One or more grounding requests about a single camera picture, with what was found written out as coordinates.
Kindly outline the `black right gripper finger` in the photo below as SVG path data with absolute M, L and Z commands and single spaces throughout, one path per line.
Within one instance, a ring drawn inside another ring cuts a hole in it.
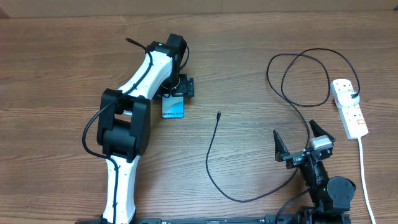
M 282 162 L 290 155 L 290 152 L 276 130 L 273 130 L 273 137 L 275 144 L 275 161 Z
M 323 128 L 321 128 L 313 119 L 309 121 L 310 127 L 312 129 L 313 135 L 317 138 L 320 136 L 327 136 L 331 142 L 335 142 L 336 139 L 326 132 Z

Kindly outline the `blue Galaxy smartphone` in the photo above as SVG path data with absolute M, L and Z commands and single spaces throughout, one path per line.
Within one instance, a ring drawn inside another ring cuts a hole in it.
M 162 98 L 162 117 L 164 119 L 180 119 L 184 116 L 184 97 Z

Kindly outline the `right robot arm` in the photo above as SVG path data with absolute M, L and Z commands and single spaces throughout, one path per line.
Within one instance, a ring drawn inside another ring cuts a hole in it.
M 285 162 L 286 168 L 297 168 L 302 173 L 305 190 L 290 199 L 269 223 L 350 223 L 351 201 L 356 185 L 342 177 L 329 177 L 323 160 L 332 155 L 335 138 L 322 129 L 314 120 L 310 121 L 314 138 L 302 152 L 291 154 L 277 131 L 273 131 L 275 160 Z M 313 205 L 302 206 L 293 215 L 282 215 L 284 209 L 301 196 L 309 194 Z

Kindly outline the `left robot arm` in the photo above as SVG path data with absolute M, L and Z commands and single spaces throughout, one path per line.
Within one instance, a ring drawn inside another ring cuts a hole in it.
M 189 48 L 186 40 L 170 34 L 165 43 L 144 47 L 145 59 L 132 78 L 101 96 L 97 143 L 108 169 L 108 191 L 100 223 L 132 223 L 136 214 L 136 170 L 150 139 L 150 107 L 161 100 L 162 117 L 184 117 L 184 100 L 194 96 L 194 81 L 182 74 Z

